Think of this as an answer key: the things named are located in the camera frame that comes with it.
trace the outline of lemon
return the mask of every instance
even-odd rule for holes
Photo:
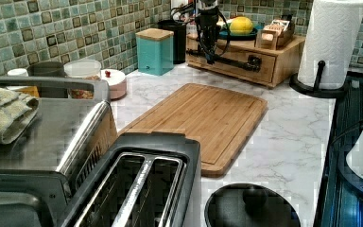
[[[253,29],[254,24],[247,17],[234,18],[230,26],[233,35],[249,35]]]

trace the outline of paper towel holder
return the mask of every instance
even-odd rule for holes
[[[323,68],[325,67],[325,65],[326,65],[325,61],[318,62],[318,71],[317,71],[317,76],[315,78],[314,87],[301,83],[299,81],[299,74],[294,74],[291,76],[289,82],[290,87],[306,96],[312,96],[318,98],[343,97],[348,90],[348,84],[346,82],[344,82],[341,87],[336,89],[320,89],[320,79],[322,78]]]

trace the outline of marble countertop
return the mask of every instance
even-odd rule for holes
[[[118,131],[186,83],[267,100],[267,113],[227,174],[216,179],[202,178],[201,226],[206,226],[203,210],[211,194],[230,183],[256,183],[277,192],[293,205],[302,226],[313,225],[334,99],[301,95],[288,86],[288,80],[269,89],[185,63],[160,77],[134,71],[127,80],[127,95],[111,103]]]

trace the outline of pink container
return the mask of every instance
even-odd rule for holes
[[[106,71],[111,73],[109,78],[106,77]],[[126,75],[121,71],[114,69],[101,70],[101,79],[108,82],[111,92],[111,99],[118,99],[126,94],[128,89]]]

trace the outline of teal canister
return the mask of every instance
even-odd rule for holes
[[[136,39],[139,72],[161,76],[173,69],[173,31],[150,28]]]

